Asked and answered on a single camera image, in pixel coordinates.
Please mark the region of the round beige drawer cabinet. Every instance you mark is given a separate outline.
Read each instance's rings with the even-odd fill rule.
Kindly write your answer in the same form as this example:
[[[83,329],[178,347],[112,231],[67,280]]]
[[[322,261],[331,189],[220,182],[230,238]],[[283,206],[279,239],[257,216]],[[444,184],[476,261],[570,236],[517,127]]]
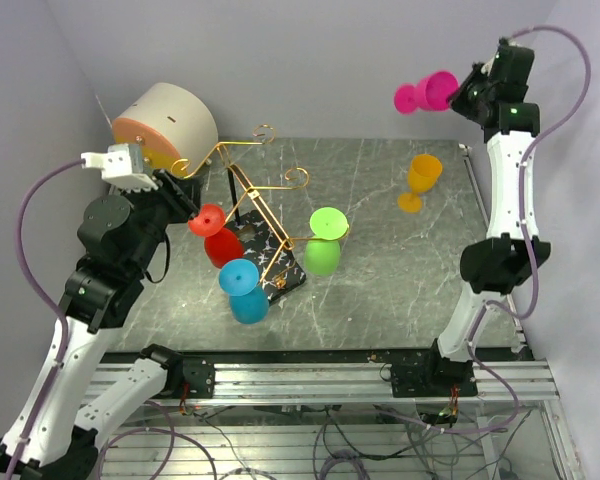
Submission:
[[[219,141],[214,117],[193,93],[158,82],[112,122],[117,143],[135,143],[149,167],[178,178],[196,174]]]

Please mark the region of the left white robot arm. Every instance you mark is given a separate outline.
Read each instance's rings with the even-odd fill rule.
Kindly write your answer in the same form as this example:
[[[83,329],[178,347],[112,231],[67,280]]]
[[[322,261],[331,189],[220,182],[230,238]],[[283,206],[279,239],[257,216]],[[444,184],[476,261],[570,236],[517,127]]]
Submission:
[[[200,210],[200,182],[165,170],[157,187],[105,195],[85,209],[78,238],[85,247],[65,283],[48,355],[21,413],[0,438],[0,473],[22,479],[86,479],[111,434],[145,401],[183,387],[180,354],[159,345],[141,351],[131,369],[95,400],[93,374],[121,333],[148,280],[171,224]]]

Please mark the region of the magenta plastic wine glass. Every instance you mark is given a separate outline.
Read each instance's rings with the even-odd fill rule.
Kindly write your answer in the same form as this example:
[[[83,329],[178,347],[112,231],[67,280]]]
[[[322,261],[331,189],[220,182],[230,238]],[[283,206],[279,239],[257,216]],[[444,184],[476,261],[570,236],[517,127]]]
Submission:
[[[437,71],[417,84],[406,83],[397,88],[393,103],[396,110],[404,115],[416,110],[440,112],[449,109],[448,98],[458,89],[455,75],[449,71]]]

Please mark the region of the blue plastic wine glass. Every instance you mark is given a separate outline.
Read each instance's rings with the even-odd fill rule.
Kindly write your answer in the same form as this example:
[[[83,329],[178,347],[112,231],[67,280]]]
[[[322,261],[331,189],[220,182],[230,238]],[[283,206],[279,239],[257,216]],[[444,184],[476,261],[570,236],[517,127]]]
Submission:
[[[269,300],[260,284],[260,273],[250,260],[228,262],[219,274],[220,288],[228,295],[234,319],[244,325],[262,321],[269,311]]]

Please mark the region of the red plastic wine glass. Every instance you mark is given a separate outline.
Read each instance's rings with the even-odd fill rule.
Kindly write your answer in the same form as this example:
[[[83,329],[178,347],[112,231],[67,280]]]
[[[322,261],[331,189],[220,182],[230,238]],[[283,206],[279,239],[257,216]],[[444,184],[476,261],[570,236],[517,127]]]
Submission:
[[[241,258],[244,254],[237,235],[225,226],[225,212],[216,204],[204,204],[199,213],[188,221],[189,230],[204,240],[205,253],[218,269]]]

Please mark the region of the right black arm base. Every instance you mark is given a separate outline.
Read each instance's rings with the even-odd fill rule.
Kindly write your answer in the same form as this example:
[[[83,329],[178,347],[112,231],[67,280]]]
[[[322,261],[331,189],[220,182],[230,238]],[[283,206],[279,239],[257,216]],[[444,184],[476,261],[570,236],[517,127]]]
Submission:
[[[473,397],[478,393],[468,362],[443,366],[385,364],[379,375],[390,385],[394,398]]]

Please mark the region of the aluminium rail frame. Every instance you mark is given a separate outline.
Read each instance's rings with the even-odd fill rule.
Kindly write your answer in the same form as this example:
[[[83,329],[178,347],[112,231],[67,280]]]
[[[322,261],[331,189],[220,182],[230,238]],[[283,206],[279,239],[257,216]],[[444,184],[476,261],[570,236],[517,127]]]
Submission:
[[[167,377],[162,365],[151,359],[132,364],[83,363],[71,360],[60,369],[45,392],[32,429],[31,454],[48,461],[68,450],[74,426],[96,429],[100,434],[121,425],[144,402],[179,405],[185,412],[196,407],[417,403],[437,400],[455,406],[459,399],[510,401],[519,408],[525,402],[557,398],[557,388],[546,364],[539,361],[471,362],[473,397],[394,398],[390,385],[380,378],[385,364],[424,364],[422,359],[386,362],[227,363],[212,362],[216,384],[210,399],[161,398]]]

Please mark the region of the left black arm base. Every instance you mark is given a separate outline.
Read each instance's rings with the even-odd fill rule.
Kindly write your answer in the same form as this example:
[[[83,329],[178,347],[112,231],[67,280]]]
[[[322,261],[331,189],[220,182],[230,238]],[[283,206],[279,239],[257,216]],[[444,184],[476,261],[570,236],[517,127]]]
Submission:
[[[210,399],[215,390],[216,369],[214,365],[194,356],[172,355],[162,363],[167,377],[159,392],[161,398]]]

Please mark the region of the orange plastic wine glass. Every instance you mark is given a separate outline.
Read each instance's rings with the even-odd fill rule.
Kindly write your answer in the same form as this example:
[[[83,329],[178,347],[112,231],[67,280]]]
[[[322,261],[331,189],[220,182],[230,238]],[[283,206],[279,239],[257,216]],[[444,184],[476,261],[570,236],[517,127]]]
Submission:
[[[406,175],[410,191],[398,197],[398,206],[407,213],[418,213],[423,205],[421,196],[434,187],[442,172],[443,165],[437,157],[416,155]]]

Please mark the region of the green plastic wine glass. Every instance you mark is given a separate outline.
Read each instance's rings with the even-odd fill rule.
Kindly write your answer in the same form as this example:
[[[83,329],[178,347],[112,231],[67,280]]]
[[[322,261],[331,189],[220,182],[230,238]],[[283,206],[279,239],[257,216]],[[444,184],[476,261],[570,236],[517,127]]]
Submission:
[[[331,275],[340,262],[340,239],[349,230],[348,220],[340,210],[322,207],[311,215],[309,226],[314,236],[306,244],[305,269],[314,275]]]

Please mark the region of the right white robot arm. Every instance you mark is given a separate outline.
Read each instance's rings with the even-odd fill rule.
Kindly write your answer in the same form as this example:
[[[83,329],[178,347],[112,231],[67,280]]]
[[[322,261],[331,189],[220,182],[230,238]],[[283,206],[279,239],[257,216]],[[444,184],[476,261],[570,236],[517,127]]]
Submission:
[[[532,49],[502,39],[494,57],[474,64],[448,98],[454,112],[483,131],[491,168],[491,212],[485,239],[462,252],[460,299],[420,373],[422,387],[435,396],[468,376],[469,350],[488,315],[504,305],[515,287],[535,279],[551,253],[533,217],[532,162],[540,109],[525,96],[534,59]]]

